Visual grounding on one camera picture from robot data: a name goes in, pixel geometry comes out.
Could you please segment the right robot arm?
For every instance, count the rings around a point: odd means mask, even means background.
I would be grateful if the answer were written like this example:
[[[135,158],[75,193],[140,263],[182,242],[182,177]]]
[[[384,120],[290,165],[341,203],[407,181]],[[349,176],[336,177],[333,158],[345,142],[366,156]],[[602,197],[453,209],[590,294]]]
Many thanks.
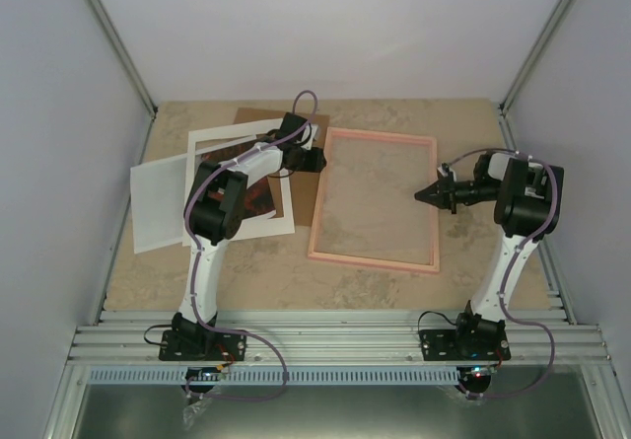
[[[511,358],[506,322],[513,292],[540,241],[553,232],[561,208],[564,169],[502,149],[474,150],[479,158],[469,181],[456,178],[453,163],[414,198],[452,214],[463,206],[494,204],[499,243],[490,269],[448,329],[418,329],[426,361],[503,361]]]

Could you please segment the red black photo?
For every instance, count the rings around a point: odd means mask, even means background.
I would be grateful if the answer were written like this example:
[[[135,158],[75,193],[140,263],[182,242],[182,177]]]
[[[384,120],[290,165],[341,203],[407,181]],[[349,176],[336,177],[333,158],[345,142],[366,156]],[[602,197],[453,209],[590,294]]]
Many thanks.
[[[202,161],[220,163],[239,157],[254,145],[253,141],[239,143],[232,146],[218,148],[214,151],[198,153],[195,157],[195,167],[198,168]],[[253,183],[245,195],[245,219],[273,218],[277,215],[272,191],[267,179]]]

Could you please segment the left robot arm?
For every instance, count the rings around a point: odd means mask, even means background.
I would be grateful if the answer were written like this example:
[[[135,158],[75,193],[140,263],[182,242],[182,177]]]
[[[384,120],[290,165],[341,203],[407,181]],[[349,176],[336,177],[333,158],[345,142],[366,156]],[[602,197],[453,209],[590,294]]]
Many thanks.
[[[183,212],[191,241],[186,291],[159,342],[160,360],[232,363],[245,358],[246,333],[216,326],[228,244],[242,226],[246,193],[255,183],[281,171],[317,174],[325,168],[323,150],[315,146],[318,133],[309,117],[287,112],[278,128],[240,155],[200,163]]]

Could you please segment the white mat board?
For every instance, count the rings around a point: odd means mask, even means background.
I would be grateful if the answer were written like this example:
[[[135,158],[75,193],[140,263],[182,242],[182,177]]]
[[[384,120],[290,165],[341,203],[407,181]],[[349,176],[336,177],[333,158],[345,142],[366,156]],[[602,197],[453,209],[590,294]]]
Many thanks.
[[[188,198],[192,187],[195,171],[194,159],[198,143],[215,140],[235,140],[246,136],[263,134],[279,127],[281,121],[282,119],[277,117],[190,131],[187,142],[184,199]],[[281,179],[279,184],[281,201],[276,202],[275,207],[277,210],[282,209],[282,217],[245,219],[232,242],[295,233],[290,181],[288,178]]]

